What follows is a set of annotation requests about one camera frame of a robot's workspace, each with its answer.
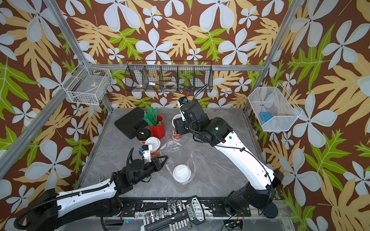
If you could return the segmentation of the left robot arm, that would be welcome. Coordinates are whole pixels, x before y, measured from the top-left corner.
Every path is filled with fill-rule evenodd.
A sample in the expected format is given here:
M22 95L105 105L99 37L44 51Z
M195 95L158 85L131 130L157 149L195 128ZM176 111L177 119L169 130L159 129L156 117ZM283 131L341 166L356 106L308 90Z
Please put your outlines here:
M18 230L54 231L87 217L116 215L122 208L120 195L160 171L167 159L168 156L155 157L148 163L135 159L122 170L113 172L111 178L104 182L61 193L54 189L47 190L32 207L14 220L13 225Z

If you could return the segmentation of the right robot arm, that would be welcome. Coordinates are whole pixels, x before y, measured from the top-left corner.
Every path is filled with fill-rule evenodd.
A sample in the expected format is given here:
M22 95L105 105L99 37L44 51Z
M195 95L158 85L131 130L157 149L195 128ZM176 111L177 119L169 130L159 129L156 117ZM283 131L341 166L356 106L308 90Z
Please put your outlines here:
M230 216L242 208L253 206L267 218L275 218L278 208L273 203L276 191L283 180L283 173L263 164L242 143L233 128L222 118L209 119L198 100L181 97L178 102L181 117L174 120L179 135L192 134L193 140L208 143L228 157L244 174L248 182L237 191L232 191L224 201Z

